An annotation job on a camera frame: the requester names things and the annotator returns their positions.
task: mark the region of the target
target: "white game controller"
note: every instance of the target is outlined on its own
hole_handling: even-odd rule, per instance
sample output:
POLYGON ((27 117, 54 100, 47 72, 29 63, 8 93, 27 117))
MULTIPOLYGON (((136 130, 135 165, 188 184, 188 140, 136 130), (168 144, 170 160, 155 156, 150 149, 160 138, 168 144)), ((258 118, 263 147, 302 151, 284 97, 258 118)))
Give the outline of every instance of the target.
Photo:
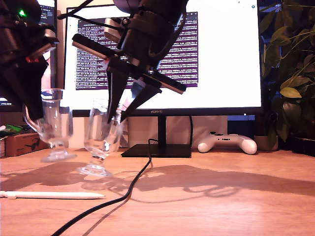
POLYGON ((204 139, 198 145, 199 152, 207 152, 215 145, 236 145, 247 154, 255 154, 257 151, 257 144, 254 140, 238 135, 238 134, 211 134, 204 139))

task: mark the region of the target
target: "glass handle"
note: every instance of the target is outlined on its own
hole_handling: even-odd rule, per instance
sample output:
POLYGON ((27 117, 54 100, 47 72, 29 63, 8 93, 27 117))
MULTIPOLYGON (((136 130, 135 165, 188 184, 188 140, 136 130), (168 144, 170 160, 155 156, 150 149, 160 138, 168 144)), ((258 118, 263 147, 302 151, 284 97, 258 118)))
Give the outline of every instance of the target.
POLYGON ((41 129, 40 127, 31 120, 30 115, 29 115, 29 110, 27 108, 26 105, 23 106, 24 108, 24 118, 25 118, 25 122, 34 130, 36 131, 38 134, 41 134, 41 129))

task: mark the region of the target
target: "plant pot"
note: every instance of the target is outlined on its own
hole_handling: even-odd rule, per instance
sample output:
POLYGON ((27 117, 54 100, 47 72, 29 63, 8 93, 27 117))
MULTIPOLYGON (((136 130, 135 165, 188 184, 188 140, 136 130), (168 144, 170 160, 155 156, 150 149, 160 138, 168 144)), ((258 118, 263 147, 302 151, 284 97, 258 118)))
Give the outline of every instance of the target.
MULTIPOLYGON (((254 141, 257 144, 257 150, 270 151, 270 149, 268 147, 268 136, 257 136, 257 135, 254 135, 254 141)), ((271 151, 275 151, 277 149, 278 149, 278 136, 277 136, 276 144, 271 149, 271 151)))

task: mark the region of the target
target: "glass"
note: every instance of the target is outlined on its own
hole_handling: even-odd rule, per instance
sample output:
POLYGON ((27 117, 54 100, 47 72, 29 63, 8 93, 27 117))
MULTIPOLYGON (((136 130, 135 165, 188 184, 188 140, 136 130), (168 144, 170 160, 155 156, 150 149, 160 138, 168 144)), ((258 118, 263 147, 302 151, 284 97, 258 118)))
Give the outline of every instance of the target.
POLYGON ((104 160, 118 150, 124 122, 121 122, 121 110, 118 107, 116 115, 107 123, 107 107, 108 100, 93 100, 84 140, 85 148, 92 154, 92 157, 87 166, 77 169, 81 174, 102 177, 111 175, 104 167, 104 160))
POLYGON ((76 154, 68 153, 65 149, 73 135, 72 109, 69 106, 71 100, 65 97, 65 91, 60 88, 42 90, 41 97, 43 118, 31 120, 28 109, 24 106, 26 123, 52 149, 41 161, 57 162, 76 157, 76 154))

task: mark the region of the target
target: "stemmed glass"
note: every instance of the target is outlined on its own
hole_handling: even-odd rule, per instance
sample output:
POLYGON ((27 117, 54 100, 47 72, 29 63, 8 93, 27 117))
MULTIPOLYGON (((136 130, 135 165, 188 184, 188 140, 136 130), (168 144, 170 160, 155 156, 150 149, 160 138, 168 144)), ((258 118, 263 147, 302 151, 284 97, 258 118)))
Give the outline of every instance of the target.
POLYGON ((76 154, 68 153, 65 149, 73 135, 70 98, 66 98, 65 91, 60 88, 42 90, 41 97, 44 112, 42 119, 31 120, 28 108, 24 106, 26 123, 39 134, 42 141, 49 143, 52 149, 41 161, 57 162, 76 157, 76 154))
POLYGON ((124 122, 121 122, 121 110, 118 107, 116 115, 107 123, 107 107, 108 100, 93 100, 88 130, 84 140, 85 148, 92 154, 92 157, 87 166, 77 169, 81 174, 102 177, 111 175, 104 167, 104 160, 118 150, 124 122))

